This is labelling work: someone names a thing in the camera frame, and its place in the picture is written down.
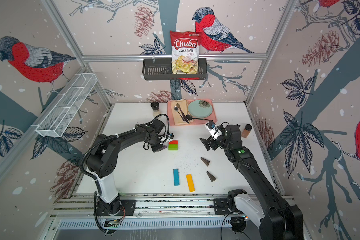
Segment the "red rectangular block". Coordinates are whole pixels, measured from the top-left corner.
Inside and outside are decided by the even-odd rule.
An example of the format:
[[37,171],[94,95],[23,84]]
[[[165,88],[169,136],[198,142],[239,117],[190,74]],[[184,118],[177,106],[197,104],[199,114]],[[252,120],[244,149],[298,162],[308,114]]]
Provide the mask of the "red rectangular block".
[[176,141],[176,140],[170,141],[169,145],[178,145],[178,141]]

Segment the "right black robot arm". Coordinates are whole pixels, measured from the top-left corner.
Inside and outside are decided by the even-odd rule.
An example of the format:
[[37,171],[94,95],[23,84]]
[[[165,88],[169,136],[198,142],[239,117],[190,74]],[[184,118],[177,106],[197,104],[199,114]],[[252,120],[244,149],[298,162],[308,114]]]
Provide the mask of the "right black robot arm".
[[246,191],[229,192],[227,201],[233,213],[242,212],[258,227],[263,240],[302,240],[304,238],[303,213],[291,206],[272,186],[261,171],[255,156],[243,146],[239,125],[206,123],[210,133],[201,142],[207,150],[224,150],[226,157],[244,176],[258,199],[253,202]]

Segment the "green rectangular block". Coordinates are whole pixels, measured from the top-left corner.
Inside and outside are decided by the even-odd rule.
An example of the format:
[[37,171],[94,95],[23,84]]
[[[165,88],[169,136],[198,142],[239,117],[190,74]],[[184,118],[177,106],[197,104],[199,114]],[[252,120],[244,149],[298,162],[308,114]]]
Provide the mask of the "green rectangular block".
[[169,151],[177,151],[178,150],[178,145],[170,144],[170,145],[168,145],[168,150]]

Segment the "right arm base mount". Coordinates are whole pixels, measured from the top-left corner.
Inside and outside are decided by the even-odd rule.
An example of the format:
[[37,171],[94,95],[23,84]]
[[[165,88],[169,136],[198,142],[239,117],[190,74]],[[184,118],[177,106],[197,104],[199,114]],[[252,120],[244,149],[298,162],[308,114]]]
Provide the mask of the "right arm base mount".
[[216,198],[213,199],[212,208],[214,209],[215,215],[228,215],[228,214],[238,214],[234,203],[234,199],[231,197]]

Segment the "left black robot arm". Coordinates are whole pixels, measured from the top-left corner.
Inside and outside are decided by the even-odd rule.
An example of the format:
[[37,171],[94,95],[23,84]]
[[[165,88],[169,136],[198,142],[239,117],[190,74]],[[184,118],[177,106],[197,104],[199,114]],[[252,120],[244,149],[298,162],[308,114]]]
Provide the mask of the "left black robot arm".
[[132,130],[121,134],[98,135],[80,160],[80,171],[95,181],[98,190],[95,196],[106,204],[112,204],[119,197],[113,174],[119,153],[140,142],[143,143],[144,150],[156,153],[163,150],[164,143],[173,138],[166,114],[159,114],[147,123],[136,124]]

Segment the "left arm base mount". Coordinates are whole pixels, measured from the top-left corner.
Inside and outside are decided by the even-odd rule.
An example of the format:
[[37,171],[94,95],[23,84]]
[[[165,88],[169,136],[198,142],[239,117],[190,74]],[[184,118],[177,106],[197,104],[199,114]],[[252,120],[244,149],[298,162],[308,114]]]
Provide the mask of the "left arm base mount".
[[95,213],[97,217],[111,216],[133,216],[136,200],[115,199],[112,203],[105,203],[102,199],[97,199]]

